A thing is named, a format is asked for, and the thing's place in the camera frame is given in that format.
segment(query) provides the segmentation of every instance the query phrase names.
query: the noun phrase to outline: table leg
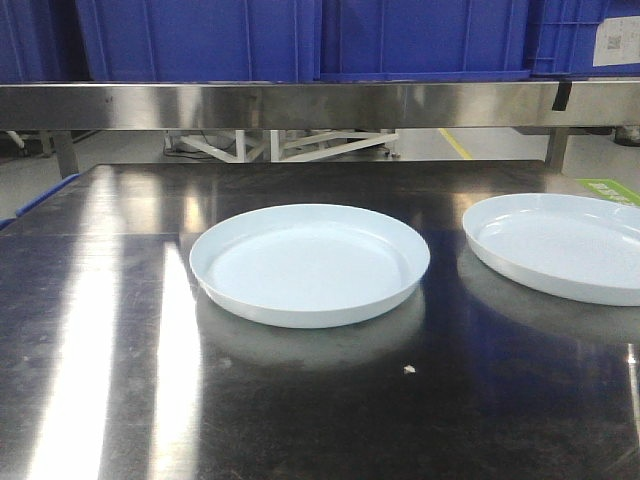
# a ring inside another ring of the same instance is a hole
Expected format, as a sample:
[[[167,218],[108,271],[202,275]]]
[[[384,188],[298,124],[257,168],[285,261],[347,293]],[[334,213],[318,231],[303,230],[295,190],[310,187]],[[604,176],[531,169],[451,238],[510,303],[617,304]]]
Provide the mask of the table leg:
[[[568,127],[555,127],[549,133],[549,143],[547,145],[547,156],[544,159],[545,165],[555,172],[562,172],[564,154],[567,150],[567,139],[569,138]]]
[[[58,157],[60,177],[65,178],[74,173],[79,173],[78,158],[73,148],[71,132],[52,132],[51,138],[53,139],[53,145]]]

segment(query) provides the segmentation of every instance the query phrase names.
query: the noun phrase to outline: yellow floor line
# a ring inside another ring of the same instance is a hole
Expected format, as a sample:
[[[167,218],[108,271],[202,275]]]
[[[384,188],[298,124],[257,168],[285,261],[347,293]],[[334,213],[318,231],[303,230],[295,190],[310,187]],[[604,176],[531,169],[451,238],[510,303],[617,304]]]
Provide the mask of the yellow floor line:
[[[460,155],[465,160],[473,160],[471,154],[467,152],[462,145],[460,145],[460,143],[454,138],[454,136],[449,133],[449,130],[447,130],[446,128],[439,128],[438,132],[440,132],[440,135],[442,135],[444,139],[449,142],[449,145],[451,145],[453,149],[458,152],[458,155]]]

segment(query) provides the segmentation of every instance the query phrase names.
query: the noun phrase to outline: black clip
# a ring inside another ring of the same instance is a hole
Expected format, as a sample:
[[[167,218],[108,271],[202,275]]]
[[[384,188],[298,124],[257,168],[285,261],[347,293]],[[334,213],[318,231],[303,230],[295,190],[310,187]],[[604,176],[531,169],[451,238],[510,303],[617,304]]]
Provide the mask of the black clip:
[[[553,101],[553,107],[551,110],[556,112],[564,112],[567,109],[567,103],[569,103],[569,95],[571,94],[571,82],[568,80],[560,80],[558,84],[558,92],[556,93],[556,99]]]

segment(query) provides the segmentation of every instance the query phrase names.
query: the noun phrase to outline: qr code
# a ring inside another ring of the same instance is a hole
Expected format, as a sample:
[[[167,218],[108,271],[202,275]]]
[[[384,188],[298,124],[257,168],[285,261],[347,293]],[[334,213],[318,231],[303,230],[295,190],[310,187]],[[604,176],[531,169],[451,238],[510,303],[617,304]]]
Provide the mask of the qr code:
[[[622,35],[607,37],[607,50],[620,50],[622,46]]]

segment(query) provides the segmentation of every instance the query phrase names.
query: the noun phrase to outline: white plastic plate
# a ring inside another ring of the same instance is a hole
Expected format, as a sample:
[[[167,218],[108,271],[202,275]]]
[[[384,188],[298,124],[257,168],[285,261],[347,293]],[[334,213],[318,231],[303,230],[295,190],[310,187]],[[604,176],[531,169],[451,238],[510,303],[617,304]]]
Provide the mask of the white plastic plate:
[[[640,305],[640,209],[556,194],[494,197],[462,219],[473,252],[518,283],[572,300]]]
[[[415,290],[429,249],[386,215],[341,205],[254,210],[198,238],[189,258],[207,295],[250,320],[327,328],[385,313]]]

